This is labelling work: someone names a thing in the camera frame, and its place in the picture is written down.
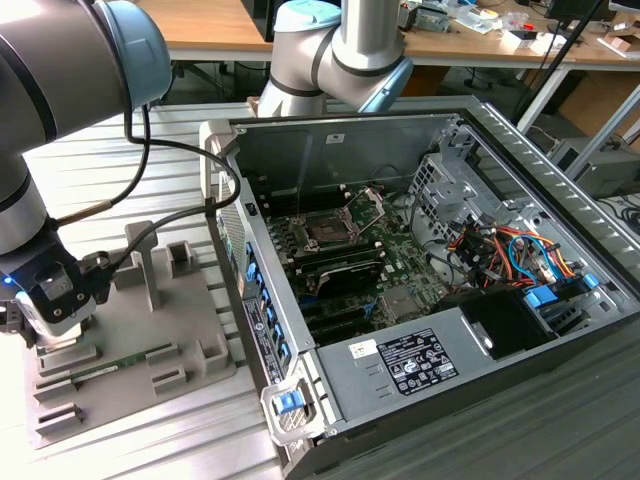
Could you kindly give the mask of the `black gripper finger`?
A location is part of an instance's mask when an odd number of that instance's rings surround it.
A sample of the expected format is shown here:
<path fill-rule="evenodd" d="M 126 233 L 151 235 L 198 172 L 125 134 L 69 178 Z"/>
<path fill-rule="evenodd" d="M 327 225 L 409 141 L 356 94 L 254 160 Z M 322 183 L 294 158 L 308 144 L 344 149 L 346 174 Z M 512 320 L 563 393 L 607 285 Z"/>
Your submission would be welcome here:
<path fill-rule="evenodd" d="M 33 328 L 15 302 L 2 301 L 0 317 L 3 334 L 20 335 L 27 346 L 33 345 Z"/>

